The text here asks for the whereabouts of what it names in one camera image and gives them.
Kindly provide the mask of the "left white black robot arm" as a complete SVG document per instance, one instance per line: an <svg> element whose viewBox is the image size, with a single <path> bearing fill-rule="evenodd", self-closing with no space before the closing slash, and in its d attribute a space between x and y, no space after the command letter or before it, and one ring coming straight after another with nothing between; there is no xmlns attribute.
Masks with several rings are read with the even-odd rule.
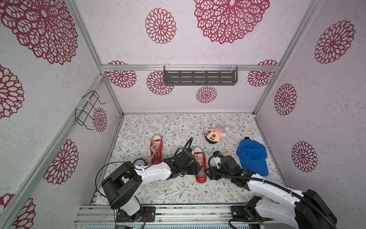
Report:
<svg viewBox="0 0 366 229"><path fill-rule="evenodd" d="M195 162L192 154L192 142L193 138L190 138L181 152L154 165L135 166L130 161L122 163L101 182L110 208L122 209L131 217L139 215L142 206L136 197L136 192L141 185L185 175L197 176L201 167Z"/></svg>

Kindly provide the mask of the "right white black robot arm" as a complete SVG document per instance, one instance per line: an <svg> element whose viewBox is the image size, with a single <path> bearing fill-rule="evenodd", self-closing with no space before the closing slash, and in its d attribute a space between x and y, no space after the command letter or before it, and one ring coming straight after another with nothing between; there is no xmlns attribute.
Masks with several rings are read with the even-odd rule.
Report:
<svg viewBox="0 0 366 229"><path fill-rule="evenodd" d="M336 228L335 215L316 192L276 184L249 169L242 169L232 156L215 151L208 159L205 173L211 180L227 178L236 186L256 193L244 206L232 209L230 225L277 221L294 229Z"/></svg>

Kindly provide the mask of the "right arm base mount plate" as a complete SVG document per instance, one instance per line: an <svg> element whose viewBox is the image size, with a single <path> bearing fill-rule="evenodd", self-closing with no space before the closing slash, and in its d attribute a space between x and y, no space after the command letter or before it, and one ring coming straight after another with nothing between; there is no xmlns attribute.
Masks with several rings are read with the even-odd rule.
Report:
<svg viewBox="0 0 366 229"><path fill-rule="evenodd" d="M270 221L270 218L261 217L253 207L244 205L231 206L232 220L238 222L256 223Z"/></svg>

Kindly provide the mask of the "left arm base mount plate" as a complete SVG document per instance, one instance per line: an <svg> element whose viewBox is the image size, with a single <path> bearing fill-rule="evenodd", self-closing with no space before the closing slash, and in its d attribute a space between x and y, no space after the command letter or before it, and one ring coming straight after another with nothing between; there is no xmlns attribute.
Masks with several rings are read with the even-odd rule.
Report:
<svg viewBox="0 0 366 229"><path fill-rule="evenodd" d="M141 207L141 209L132 216L129 216L122 209L118 209L116 222L125 223L125 222L154 222L156 215L156 207Z"/></svg>

